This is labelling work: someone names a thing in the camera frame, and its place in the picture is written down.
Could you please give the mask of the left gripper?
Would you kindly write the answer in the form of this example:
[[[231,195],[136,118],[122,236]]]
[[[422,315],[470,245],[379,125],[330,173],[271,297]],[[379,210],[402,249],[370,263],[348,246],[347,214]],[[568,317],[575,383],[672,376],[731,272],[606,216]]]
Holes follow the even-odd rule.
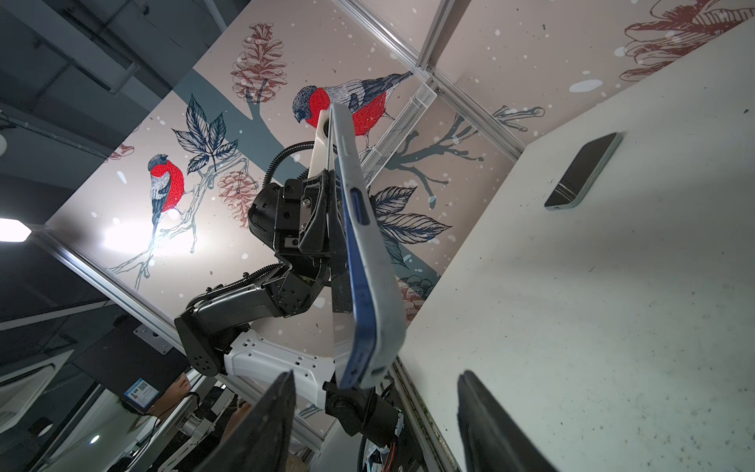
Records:
[[[330,288],[334,313],[351,313],[353,301],[346,241],[328,237],[332,174],[271,183],[248,212],[249,230],[273,249],[275,257],[301,277],[316,277],[330,259]]]

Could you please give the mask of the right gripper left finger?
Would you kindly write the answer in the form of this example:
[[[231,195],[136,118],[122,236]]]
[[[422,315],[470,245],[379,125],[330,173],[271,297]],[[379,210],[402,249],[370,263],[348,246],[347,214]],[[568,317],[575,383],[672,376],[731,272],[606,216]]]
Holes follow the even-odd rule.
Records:
[[[292,371],[280,374],[230,436],[195,471],[284,471],[295,410]]]

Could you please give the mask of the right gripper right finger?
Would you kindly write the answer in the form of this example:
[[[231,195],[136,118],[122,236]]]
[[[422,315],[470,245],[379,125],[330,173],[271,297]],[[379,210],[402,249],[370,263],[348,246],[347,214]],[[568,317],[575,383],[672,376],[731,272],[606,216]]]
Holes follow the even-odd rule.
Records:
[[[556,472],[472,371],[459,376],[457,391],[467,471]]]

